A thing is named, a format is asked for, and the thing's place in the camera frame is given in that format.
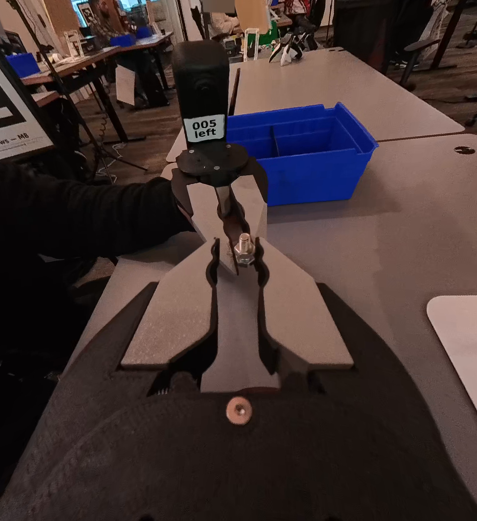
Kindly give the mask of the white metal stand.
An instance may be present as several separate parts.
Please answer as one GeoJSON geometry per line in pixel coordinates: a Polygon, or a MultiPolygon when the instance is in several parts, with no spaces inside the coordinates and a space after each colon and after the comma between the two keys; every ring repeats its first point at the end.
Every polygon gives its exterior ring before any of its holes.
{"type": "Polygon", "coordinates": [[[477,296],[436,296],[426,313],[477,411],[477,296]]]}

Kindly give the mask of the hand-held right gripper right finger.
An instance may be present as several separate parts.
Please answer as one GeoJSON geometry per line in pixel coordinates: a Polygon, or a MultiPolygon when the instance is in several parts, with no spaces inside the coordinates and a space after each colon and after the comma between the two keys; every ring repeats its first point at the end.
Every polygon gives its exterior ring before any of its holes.
{"type": "Polygon", "coordinates": [[[257,238],[259,356],[268,373],[348,370],[354,361],[312,276],[257,238]]]}

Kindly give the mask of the black framed marker sign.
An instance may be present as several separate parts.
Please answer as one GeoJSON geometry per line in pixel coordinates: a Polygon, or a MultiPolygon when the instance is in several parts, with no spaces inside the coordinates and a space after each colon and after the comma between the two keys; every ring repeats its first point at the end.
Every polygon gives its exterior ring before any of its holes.
{"type": "Polygon", "coordinates": [[[0,161],[20,160],[54,146],[45,114],[0,48],[0,161]]]}

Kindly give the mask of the person's left forearm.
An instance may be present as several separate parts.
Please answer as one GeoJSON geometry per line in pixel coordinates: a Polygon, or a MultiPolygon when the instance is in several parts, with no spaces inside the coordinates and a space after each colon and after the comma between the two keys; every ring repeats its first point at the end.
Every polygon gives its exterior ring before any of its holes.
{"type": "Polygon", "coordinates": [[[89,186],[0,163],[0,254],[128,255],[194,232],[171,183],[89,186]]]}

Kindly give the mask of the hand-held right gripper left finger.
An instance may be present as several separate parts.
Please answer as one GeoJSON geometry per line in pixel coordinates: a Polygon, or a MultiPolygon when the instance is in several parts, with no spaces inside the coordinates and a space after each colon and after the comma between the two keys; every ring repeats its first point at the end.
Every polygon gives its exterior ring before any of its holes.
{"type": "Polygon", "coordinates": [[[121,360],[128,370],[187,372],[201,380],[216,358],[220,239],[200,246],[167,272],[121,360]]]}

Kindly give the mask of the white paper sheet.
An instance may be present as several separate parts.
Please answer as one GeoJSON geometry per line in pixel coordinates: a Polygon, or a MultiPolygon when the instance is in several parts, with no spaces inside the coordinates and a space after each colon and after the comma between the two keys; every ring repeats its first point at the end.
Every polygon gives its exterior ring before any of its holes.
{"type": "Polygon", "coordinates": [[[135,71],[117,65],[116,67],[116,95],[117,101],[132,107],[135,106],[135,71]]]}

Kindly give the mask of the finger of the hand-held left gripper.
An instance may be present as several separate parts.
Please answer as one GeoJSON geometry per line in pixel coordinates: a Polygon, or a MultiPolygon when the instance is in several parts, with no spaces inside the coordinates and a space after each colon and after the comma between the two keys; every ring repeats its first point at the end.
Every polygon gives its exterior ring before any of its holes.
{"type": "Polygon", "coordinates": [[[268,205],[254,176],[238,177],[230,186],[222,187],[223,230],[233,248],[242,233],[253,242],[267,238],[268,205]]]}
{"type": "Polygon", "coordinates": [[[202,183],[187,186],[193,216],[194,228],[204,242],[214,244],[220,240],[220,264],[229,272],[238,275],[238,267],[232,243],[224,231],[224,222],[219,216],[219,199],[216,189],[202,183]]]}

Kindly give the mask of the silver hex bolt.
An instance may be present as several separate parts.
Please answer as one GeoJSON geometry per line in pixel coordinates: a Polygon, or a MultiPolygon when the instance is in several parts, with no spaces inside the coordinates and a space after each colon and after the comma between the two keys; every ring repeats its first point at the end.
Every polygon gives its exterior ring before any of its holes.
{"type": "MultiPolygon", "coordinates": [[[[248,245],[248,244],[254,244],[250,234],[248,233],[242,233],[240,236],[239,236],[239,239],[238,239],[238,242],[236,244],[244,244],[244,245],[248,245]]],[[[248,267],[250,265],[252,265],[254,262],[255,262],[255,258],[254,259],[251,259],[249,262],[245,262],[245,263],[241,263],[241,262],[238,262],[236,257],[235,257],[235,260],[236,260],[236,264],[239,268],[241,267],[248,267]]]]}

